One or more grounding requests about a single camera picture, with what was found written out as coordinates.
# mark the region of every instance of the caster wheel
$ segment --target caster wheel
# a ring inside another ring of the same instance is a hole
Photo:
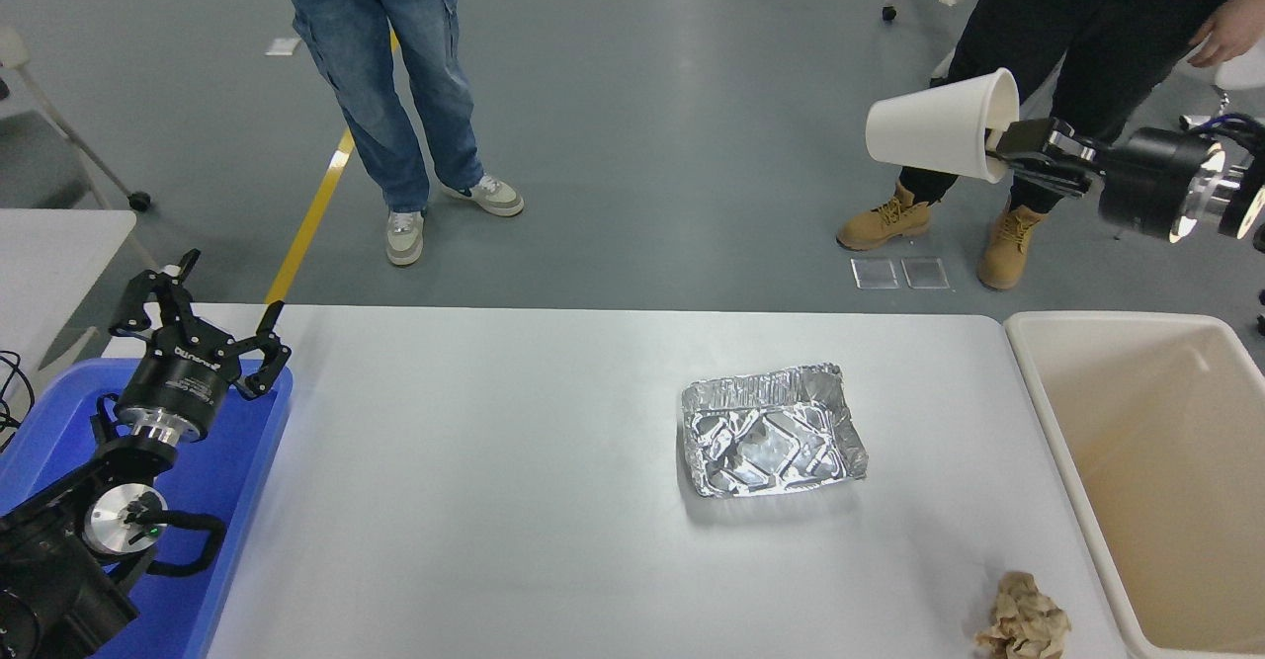
[[[128,196],[129,207],[132,207],[133,210],[138,210],[138,212],[144,212],[144,210],[149,210],[149,205],[152,204],[153,200],[149,199],[148,192],[133,192],[132,195]]]

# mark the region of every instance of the sneaker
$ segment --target sneaker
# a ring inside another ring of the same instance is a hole
[[[998,291],[1015,288],[1027,266],[1032,228],[1044,223],[1046,216],[1025,205],[1012,210],[1009,202],[1006,204],[1006,210],[993,223],[988,249],[984,249],[984,256],[975,267],[980,283]]]
[[[474,202],[483,207],[484,212],[498,218],[512,218],[522,210],[522,196],[519,196],[509,183],[492,176],[483,176],[478,185],[469,187],[469,190],[444,187],[444,194],[455,200]]]
[[[387,215],[387,258],[397,267],[407,267],[421,258],[421,212]]]
[[[899,182],[885,204],[849,219],[835,240],[848,249],[868,250],[887,244],[892,237],[918,237],[931,228],[931,205],[913,204],[913,194]]]

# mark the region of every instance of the gray floor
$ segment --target gray floor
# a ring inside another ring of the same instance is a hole
[[[951,290],[858,291],[834,231],[894,176],[865,154],[868,106],[923,86],[969,4],[904,0],[885,25],[882,0],[460,1],[481,151],[528,209],[495,219],[440,196],[424,258],[392,268],[381,197],[353,161],[290,302],[998,320],[1135,309],[1221,317],[1265,363],[1265,257],[1207,228],[1180,245],[1114,240],[1093,201],[1063,204],[1023,283],[996,293],[973,272],[1006,190],[961,182],[930,235],[873,253],[940,257]],[[263,56],[290,16],[287,0],[0,0],[67,119],[154,196],[145,245],[159,259],[202,249],[197,300],[263,300],[344,128],[306,52]],[[0,115],[30,106],[9,81]],[[1265,114],[1265,92],[1236,105]],[[1130,132],[1213,108],[1174,75]],[[123,250],[72,326],[106,323],[140,267]]]

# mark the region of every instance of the crumpled brown paper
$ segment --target crumpled brown paper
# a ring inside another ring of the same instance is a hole
[[[997,583],[993,627],[975,635],[994,659],[1060,659],[1071,622],[1052,600],[1036,589],[1028,573],[1006,573]]]

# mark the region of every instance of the yellow floor line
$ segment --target yellow floor line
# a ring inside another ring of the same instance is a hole
[[[400,40],[392,30],[392,54],[397,48],[400,48]],[[304,221],[299,225],[295,240],[290,243],[286,259],[281,262],[281,268],[272,280],[268,295],[263,297],[264,304],[272,304],[273,300],[283,300],[290,291],[290,286],[295,283],[295,274],[299,273],[299,267],[304,263],[304,257],[307,256],[307,248],[312,243],[312,237],[316,237],[316,228],[320,226],[321,219],[325,218],[325,209],[329,207],[329,201],[333,200],[334,191],[338,190],[338,181],[343,178],[343,169],[347,168],[347,162],[352,159],[353,151],[355,151],[355,142],[352,140],[352,132],[350,129],[344,129],[343,138],[338,142],[338,149],[334,151],[334,156],[330,156],[329,167],[325,168],[325,177],[321,177],[316,196],[312,196],[312,204],[307,205],[307,214],[304,215]]]

